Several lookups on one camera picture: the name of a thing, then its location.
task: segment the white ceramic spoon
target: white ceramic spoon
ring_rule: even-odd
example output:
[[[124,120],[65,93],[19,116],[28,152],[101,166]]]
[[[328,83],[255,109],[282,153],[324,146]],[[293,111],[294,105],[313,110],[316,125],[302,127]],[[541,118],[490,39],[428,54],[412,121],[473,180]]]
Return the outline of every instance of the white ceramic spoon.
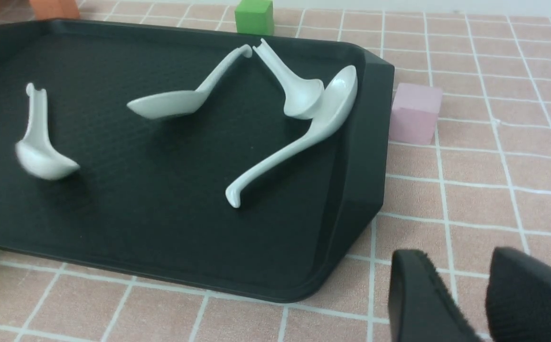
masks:
[[[26,134],[16,143],[16,156],[26,172],[44,180],[54,181],[79,169],[73,160],[58,153],[49,142],[47,132],[47,93],[26,86],[28,95],[28,126]]]
[[[357,72],[353,65],[349,65],[339,71],[328,84],[318,105],[313,110],[313,120],[307,133],[254,165],[227,187],[225,196],[232,207],[239,208],[241,204],[239,194],[260,175],[291,156],[333,135],[345,123],[345,119],[353,108],[356,95]]]
[[[313,108],[324,92],[323,82],[300,78],[282,62],[264,39],[261,38],[261,42],[261,45],[252,48],[284,89],[284,114],[295,119],[311,119],[312,113],[315,112]]]
[[[159,119],[166,116],[180,116],[195,113],[201,107],[212,89],[216,86],[225,71],[243,55],[245,58],[252,57],[252,49],[249,45],[238,47],[230,52],[208,77],[195,90],[170,91],[149,95],[130,101],[128,108],[136,114],[147,119]]]

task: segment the spoon bowl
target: spoon bowl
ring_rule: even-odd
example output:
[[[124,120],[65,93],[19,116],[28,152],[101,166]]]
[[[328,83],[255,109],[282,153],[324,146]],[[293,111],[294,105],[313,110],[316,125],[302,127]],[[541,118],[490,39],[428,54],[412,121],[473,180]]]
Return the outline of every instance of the spoon bowl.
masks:
[[[349,65],[334,76],[316,106],[308,113],[313,119],[307,133],[234,180],[225,190],[229,204],[239,208],[240,194],[248,184],[284,160],[333,135],[345,123],[353,108],[356,95],[357,71],[353,65]]]

